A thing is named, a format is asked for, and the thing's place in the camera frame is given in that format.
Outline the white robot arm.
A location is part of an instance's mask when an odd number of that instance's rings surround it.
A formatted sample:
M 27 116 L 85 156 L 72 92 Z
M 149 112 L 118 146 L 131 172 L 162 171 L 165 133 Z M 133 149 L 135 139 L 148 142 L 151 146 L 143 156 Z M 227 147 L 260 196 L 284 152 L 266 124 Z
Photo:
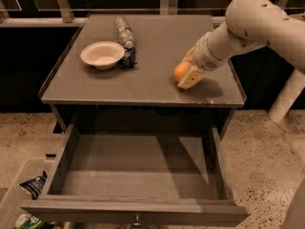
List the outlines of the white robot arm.
M 177 86 L 187 90 L 204 73 L 239 54 L 269 47 L 294 67 L 268 115 L 281 121 L 305 87 L 305 22 L 288 15 L 269 0 L 233 0 L 224 22 L 205 33 L 174 69 Z

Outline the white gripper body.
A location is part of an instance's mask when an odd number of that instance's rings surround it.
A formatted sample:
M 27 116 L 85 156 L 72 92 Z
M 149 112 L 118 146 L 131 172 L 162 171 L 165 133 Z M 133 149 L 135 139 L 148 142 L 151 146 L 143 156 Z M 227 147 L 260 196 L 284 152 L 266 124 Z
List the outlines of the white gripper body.
M 218 59 L 212 54 L 208 47 L 208 39 L 211 32 L 204 34 L 195 44 L 193 49 L 193 62 L 198 67 L 205 71 L 214 71 L 222 66 L 227 58 Z

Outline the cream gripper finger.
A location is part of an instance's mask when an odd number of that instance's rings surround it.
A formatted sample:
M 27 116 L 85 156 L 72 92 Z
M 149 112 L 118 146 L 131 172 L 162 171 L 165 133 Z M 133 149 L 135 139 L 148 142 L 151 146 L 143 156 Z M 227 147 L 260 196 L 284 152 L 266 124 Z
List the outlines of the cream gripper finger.
M 194 51 L 194 47 L 190 48 L 190 50 L 183 57 L 181 62 L 186 62 L 186 61 L 192 62 L 193 61 L 193 51 Z
M 183 78 L 176 82 L 177 86 L 181 89 L 187 90 L 194 85 L 196 85 L 199 81 L 202 80 L 204 76 L 204 71 L 199 69 L 197 66 L 195 66 L 192 62 L 190 62 L 192 65 L 190 68 L 186 71 Z

